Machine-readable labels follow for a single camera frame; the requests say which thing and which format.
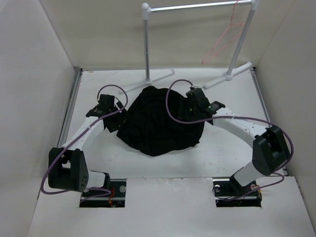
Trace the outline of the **black trousers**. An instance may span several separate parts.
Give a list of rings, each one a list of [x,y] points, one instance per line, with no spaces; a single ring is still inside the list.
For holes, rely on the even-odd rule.
[[[127,110],[129,118],[117,137],[152,157],[198,144],[204,123],[181,124],[172,120],[165,106],[167,91],[154,86],[144,88]]]

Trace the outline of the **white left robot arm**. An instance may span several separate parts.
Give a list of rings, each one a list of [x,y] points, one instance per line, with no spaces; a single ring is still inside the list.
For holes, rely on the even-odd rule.
[[[125,107],[115,96],[100,95],[98,104],[87,112],[75,135],[60,148],[50,150],[47,175],[50,188],[80,193],[94,190],[100,197],[110,193],[109,175],[90,170],[85,152],[104,130],[119,129],[127,119]]]

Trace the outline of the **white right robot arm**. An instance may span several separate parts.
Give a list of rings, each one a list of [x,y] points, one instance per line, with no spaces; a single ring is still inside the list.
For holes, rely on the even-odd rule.
[[[279,127],[266,127],[250,118],[238,119],[224,104],[210,103],[200,88],[192,87],[185,98],[180,98],[177,119],[185,122],[207,120],[252,148],[252,160],[230,177],[229,190],[234,195],[245,192],[252,181],[271,175],[290,157]]]

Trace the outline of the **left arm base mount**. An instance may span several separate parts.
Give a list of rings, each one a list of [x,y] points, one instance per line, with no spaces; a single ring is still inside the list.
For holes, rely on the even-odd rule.
[[[108,179],[102,188],[91,188],[81,194],[81,208],[124,208],[126,179]]]

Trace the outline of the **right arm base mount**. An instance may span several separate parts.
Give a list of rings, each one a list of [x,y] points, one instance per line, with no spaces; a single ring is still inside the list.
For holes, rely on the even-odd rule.
[[[213,178],[216,207],[261,207],[262,195],[256,181],[242,187],[229,177]]]

